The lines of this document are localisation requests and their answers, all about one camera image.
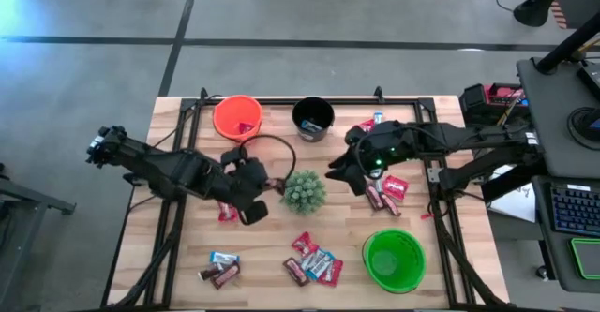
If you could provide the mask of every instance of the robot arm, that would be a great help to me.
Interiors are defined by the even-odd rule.
[[[254,201],[266,189],[268,176],[257,158],[247,158],[245,149],[235,148],[217,162],[190,149],[164,152],[130,139],[121,126],[113,126],[98,131],[87,153],[87,162],[98,168],[110,164],[132,171],[163,199],[176,199],[188,193],[228,203],[240,211],[244,224],[257,222],[268,214],[263,201]],[[225,172],[231,163],[235,171]]]
[[[446,123],[386,121],[367,133],[354,126],[346,133],[348,150],[329,164],[327,178],[347,182],[354,195],[363,195],[370,171],[385,171],[409,159],[443,157],[461,149],[480,149],[527,144],[526,128],[484,126],[459,128]]]

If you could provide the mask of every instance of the computer keyboard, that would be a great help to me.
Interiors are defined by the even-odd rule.
[[[552,184],[554,229],[600,236],[600,189]]]

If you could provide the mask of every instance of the black cup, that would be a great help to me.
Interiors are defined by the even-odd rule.
[[[293,106],[292,119],[302,140],[321,141],[334,123],[334,108],[320,97],[307,97]]]

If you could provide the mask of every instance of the wooden table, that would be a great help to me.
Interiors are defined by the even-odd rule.
[[[439,122],[464,126],[458,98],[434,97]],[[171,132],[177,122],[180,97],[160,97],[154,109],[147,141],[153,144]],[[383,118],[400,122],[414,121],[414,111],[408,106],[335,106],[336,121],[327,137],[320,142],[305,143],[296,135],[291,118],[291,106],[263,106],[262,133],[274,134],[288,141],[298,155],[297,170],[312,169],[323,175],[327,163],[346,151],[343,138],[348,129],[383,111]],[[220,137],[212,126],[212,107],[202,108],[197,147],[217,158],[233,147],[233,142]],[[159,147],[171,150],[172,140]],[[260,158],[272,176],[283,176],[291,163],[288,149],[277,141],[255,141],[249,148],[251,156]],[[447,158],[450,167],[459,167],[472,159],[468,151]],[[186,309],[340,309],[340,308],[443,308],[448,306],[440,251],[433,220],[422,220],[429,202],[428,185],[421,161],[409,161],[390,168],[394,174],[410,183],[408,194],[400,205],[401,217],[387,212],[373,214],[365,197],[355,197],[341,182],[325,179],[326,204],[315,215],[294,215],[281,203],[274,191],[263,194],[269,216],[252,226],[217,222],[215,201],[189,197],[179,247],[177,270],[172,290],[171,308]],[[477,193],[478,187],[468,189]],[[147,198],[147,189],[135,191],[132,204]],[[156,233],[160,201],[150,201],[136,208],[128,217],[118,262],[113,276],[109,303],[121,299],[148,264]],[[501,299],[508,301],[503,273],[498,260],[485,204],[468,197],[457,201],[457,211],[469,261],[478,274]],[[427,272],[417,290],[407,294],[392,294],[379,288],[369,277],[361,257],[361,247],[373,232],[396,227],[412,233],[427,254]],[[314,242],[344,260],[344,268],[336,288],[320,284],[299,288],[285,272],[281,263],[288,257],[298,257],[292,241],[303,231],[309,231]],[[242,273],[221,290],[198,279],[199,269],[207,265],[211,251],[237,254],[241,257]],[[459,297],[463,296],[458,268],[453,273]],[[162,292],[159,277],[157,297]]]

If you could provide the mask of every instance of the green bucket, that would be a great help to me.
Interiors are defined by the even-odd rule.
[[[373,280],[392,293],[416,289],[425,275],[423,247],[400,229],[386,229],[368,237],[363,245],[363,260]]]

